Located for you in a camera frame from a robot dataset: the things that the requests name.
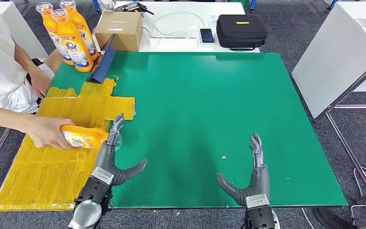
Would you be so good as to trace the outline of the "person's right hand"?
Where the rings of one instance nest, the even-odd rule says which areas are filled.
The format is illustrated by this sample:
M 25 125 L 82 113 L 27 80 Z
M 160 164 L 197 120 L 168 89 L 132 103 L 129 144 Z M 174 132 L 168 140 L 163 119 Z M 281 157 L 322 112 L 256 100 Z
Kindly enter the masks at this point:
M 60 127 L 74 125 L 71 119 L 51 118 L 32 115 L 24 126 L 24 132 L 30 136 L 37 148 L 53 146 L 57 149 L 70 149 Z

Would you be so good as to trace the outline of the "person's left hand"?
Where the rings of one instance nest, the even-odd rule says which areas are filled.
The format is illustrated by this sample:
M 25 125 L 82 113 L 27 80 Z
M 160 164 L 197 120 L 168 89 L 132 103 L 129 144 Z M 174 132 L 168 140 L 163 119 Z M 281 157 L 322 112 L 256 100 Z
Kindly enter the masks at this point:
M 28 74 L 31 79 L 33 90 L 39 98 L 43 99 L 50 87 L 51 79 L 41 68 L 36 66 L 28 70 Z

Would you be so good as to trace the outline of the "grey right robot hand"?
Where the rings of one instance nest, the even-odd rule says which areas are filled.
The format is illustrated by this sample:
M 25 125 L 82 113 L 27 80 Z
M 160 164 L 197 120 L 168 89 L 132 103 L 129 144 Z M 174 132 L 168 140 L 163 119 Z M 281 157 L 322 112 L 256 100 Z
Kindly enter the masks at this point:
M 220 188 L 242 207 L 246 206 L 247 197 L 263 194 L 266 196 L 266 199 L 269 199 L 270 195 L 268 167 L 264 163 L 262 140 L 257 132 L 254 132 L 250 137 L 249 148 L 253 155 L 253 168 L 248 187 L 242 189 L 236 188 L 226 180 L 222 173 L 216 174 Z

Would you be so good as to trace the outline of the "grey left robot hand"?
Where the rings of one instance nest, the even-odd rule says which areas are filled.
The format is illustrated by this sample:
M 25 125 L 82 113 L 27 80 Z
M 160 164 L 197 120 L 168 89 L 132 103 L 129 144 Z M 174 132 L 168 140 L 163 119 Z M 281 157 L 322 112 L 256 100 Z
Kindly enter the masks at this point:
M 120 131 L 124 122 L 124 114 L 119 114 L 109 130 L 108 137 L 103 141 L 96 157 L 93 174 L 99 174 L 110 187 L 123 184 L 128 179 L 141 173 L 147 163 L 147 159 L 141 160 L 137 165 L 129 169 L 119 169 L 115 165 L 115 153 L 117 141 L 121 138 Z

